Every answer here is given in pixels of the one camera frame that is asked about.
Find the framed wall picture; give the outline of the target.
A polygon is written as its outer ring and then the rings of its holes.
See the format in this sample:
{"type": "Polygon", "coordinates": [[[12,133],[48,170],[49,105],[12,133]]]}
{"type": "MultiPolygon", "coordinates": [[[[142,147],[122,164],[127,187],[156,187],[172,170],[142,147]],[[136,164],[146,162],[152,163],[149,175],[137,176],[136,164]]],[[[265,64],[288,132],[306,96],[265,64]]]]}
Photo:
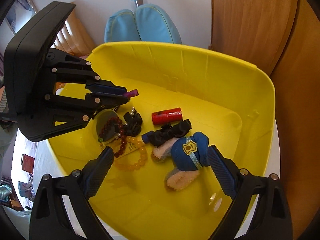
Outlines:
{"type": "Polygon", "coordinates": [[[15,35],[35,14],[37,14],[37,9],[33,0],[15,0],[5,21],[15,35]]]}

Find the red booklet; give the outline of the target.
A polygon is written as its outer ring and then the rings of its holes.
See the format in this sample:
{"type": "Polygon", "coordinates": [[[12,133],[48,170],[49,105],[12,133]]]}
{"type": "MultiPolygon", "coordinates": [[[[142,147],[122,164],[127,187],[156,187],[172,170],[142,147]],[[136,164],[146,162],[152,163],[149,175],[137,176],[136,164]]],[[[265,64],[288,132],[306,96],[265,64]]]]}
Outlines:
{"type": "Polygon", "coordinates": [[[22,171],[25,171],[29,174],[33,174],[34,162],[35,162],[34,157],[31,157],[27,154],[22,154],[22,158],[21,158],[22,171]]]}

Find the wooden wardrobe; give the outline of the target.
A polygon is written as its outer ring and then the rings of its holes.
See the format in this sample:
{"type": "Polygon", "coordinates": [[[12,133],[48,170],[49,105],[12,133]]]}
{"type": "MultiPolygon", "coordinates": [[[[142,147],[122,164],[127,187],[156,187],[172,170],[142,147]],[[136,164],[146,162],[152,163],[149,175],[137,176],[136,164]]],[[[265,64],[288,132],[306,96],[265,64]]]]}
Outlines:
{"type": "Polygon", "coordinates": [[[293,237],[319,239],[319,0],[212,0],[210,48],[271,78],[293,237]]]}

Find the yellow plastic storage bin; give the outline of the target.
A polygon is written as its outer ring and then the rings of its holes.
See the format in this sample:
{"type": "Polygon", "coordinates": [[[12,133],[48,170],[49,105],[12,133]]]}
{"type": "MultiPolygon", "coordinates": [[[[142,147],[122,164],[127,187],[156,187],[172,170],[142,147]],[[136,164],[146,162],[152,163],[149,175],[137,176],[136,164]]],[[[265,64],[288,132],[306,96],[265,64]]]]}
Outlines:
{"type": "Polygon", "coordinates": [[[275,91],[255,65],[211,50],[159,42],[110,42],[87,58],[98,81],[138,95],[86,127],[49,139],[66,173],[103,150],[114,163],[95,214],[128,239],[208,239],[231,204],[207,163],[215,145],[262,176],[272,144],[275,91]]]}

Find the black bow pearl hairclip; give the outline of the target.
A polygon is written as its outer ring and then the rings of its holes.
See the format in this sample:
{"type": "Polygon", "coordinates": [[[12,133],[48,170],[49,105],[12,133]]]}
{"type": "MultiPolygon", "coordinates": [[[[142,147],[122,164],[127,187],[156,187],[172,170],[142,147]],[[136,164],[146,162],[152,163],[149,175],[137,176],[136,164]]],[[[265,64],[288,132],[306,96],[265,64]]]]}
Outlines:
{"type": "Polygon", "coordinates": [[[141,115],[135,107],[132,107],[131,111],[124,114],[124,122],[115,125],[115,131],[120,133],[120,131],[123,130],[125,135],[136,137],[142,131],[142,123],[143,119],[141,115]]]}

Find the black scrunchie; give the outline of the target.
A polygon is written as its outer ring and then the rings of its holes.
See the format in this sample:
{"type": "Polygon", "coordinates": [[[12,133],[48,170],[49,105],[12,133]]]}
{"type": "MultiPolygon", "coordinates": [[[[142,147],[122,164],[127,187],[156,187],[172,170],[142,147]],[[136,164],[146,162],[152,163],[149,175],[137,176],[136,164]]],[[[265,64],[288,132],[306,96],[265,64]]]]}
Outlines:
{"type": "Polygon", "coordinates": [[[173,138],[182,138],[191,130],[191,122],[189,119],[180,121],[178,124],[171,126],[166,124],[156,131],[152,131],[147,135],[148,142],[153,146],[162,146],[165,142],[173,138]]]}

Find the red cylinder lipstick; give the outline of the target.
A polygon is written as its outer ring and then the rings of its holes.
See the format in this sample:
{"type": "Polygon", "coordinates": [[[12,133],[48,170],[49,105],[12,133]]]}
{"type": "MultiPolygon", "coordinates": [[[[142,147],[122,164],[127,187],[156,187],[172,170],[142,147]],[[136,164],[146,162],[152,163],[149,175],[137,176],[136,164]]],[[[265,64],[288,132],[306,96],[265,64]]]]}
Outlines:
{"type": "Polygon", "coordinates": [[[183,119],[182,110],[178,107],[154,112],[151,114],[151,119],[155,126],[181,121],[183,119]]]}

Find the yellow blue glue stick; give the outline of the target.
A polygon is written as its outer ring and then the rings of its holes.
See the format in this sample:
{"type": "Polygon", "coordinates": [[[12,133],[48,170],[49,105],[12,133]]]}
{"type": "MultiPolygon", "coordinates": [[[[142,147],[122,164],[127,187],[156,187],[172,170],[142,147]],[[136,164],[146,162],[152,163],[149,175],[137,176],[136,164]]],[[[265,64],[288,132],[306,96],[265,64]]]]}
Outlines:
{"type": "Polygon", "coordinates": [[[125,149],[123,150],[119,158],[122,158],[135,151],[140,152],[141,148],[145,148],[147,153],[151,153],[151,151],[154,149],[154,147],[150,143],[146,144],[142,140],[142,137],[140,135],[137,137],[126,137],[125,149]]]}

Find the blue plush toy hat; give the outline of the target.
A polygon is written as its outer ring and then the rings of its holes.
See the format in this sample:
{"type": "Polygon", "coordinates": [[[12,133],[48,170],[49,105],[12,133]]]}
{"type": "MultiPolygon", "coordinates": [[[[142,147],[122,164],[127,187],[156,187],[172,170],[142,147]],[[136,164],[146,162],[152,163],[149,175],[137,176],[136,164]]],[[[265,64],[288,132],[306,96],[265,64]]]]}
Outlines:
{"type": "Polygon", "coordinates": [[[181,191],[188,187],[204,167],[208,167],[209,138],[202,132],[182,138],[172,138],[162,146],[154,148],[151,157],[154,162],[172,159],[175,168],[165,178],[169,191],[181,191]]]}

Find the picture card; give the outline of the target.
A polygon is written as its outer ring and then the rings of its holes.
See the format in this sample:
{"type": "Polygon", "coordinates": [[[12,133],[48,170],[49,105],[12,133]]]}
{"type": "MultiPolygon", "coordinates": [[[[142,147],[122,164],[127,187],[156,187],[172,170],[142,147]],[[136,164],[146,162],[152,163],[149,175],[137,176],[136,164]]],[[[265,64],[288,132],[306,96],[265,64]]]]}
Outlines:
{"type": "Polygon", "coordinates": [[[33,184],[31,182],[24,183],[22,181],[19,181],[18,191],[21,197],[27,198],[32,202],[34,201],[35,193],[33,189],[33,184]]]}

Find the purple lipstick tube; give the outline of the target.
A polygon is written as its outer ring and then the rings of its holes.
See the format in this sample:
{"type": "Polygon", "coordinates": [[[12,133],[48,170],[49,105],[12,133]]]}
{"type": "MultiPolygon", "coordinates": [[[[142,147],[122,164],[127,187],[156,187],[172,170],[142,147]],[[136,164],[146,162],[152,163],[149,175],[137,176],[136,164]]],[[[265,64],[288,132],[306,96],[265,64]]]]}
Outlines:
{"type": "Polygon", "coordinates": [[[128,99],[139,96],[138,89],[133,89],[131,91],[127,91],[124,93],[124,96],[127,97],[128,99]]]}

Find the light blue chair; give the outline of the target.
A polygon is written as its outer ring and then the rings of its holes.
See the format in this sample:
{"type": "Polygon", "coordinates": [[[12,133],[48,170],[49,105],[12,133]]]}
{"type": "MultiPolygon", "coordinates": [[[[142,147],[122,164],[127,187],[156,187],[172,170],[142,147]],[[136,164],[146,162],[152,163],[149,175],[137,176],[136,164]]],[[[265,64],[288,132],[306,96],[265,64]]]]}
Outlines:
{"type": "Polygon", "coordinates": [[[123,9],[107,20],[104,42],[164,42],[182,44],[180,33],[170,16],[161,7],[131,0],[135,11],[123,9]]]}

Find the white table cloth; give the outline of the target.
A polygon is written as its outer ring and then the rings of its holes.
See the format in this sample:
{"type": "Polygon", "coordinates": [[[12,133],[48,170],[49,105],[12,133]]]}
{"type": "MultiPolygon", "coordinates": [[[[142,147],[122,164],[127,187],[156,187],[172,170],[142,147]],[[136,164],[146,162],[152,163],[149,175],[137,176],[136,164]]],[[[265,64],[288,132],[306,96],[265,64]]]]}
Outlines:
{"type": "MultiPolygon", "coordinates": [[[[34,172],[33,172],[33,189],[34,193],[36,193],[37,188],[39,187],[40,180],[45,173],[49,173],[52,175],[53,178],[61,177],[65,175],[65,172],[62,171],[62,168],[58,167],[57,160],[55,159],[53,152],[49,146],[49,142],[47,140],[41,142],[31,142],[27,140],[23,134],[18,130],[16,142],[15,142],[15,149],[14,149],[14,156],[16,153],[20,153],[20,151],[24,151],[25,149],[30,150],[28,155],[35,156],[35,163],[34,163],[34,172]]],[[[276,120],[274,120],[274,131],[273,131],[273,138],[272,138],[272,145],[270,150],[270,156],[267,163],[267,168],[265,171],[265,175],[270,174],[271,172],[275,172],[277,175],[280,175],[280,150],[279,150],[279,138],[278,138],[278,130],[276,120]]],[[[18,182],[14,182],[14,179],[17,178],[18,181],[22,181],[22,177],[18,178],[18,172],[12,171],[12,183],[14,186],[18,185],[18,182]]],[[[253,213],[255,211],[257,205],[257,200],[254,201],[253,207],[249,211],[249,215],[241,225],[238,233],[236,234],[235,238],[243,236],[249,228],[249,224],[252,220],[253,213]]],[[[80,236],[85,237],[83,230],[80,228],[80,224],[76,219],[75,213],[71,208],[71,203],[69,200],[66,202],[66,209],[69,218],[71,219],[71,224],[73,229],[76,233],[80,234],[80,236]]],[[[12,211],[12,214],[7,214],[9,218],[12,220],[14,226],[16,226],[18,232],[25,238],[29,239],[29,225],[30,225],[30,218],[31,218],[31,210],[27,211],[12,211]]],[[[111,228],[101,219],[103,226],[109,232],[113,239],[127,239],[119,232],[111,228]]]]}

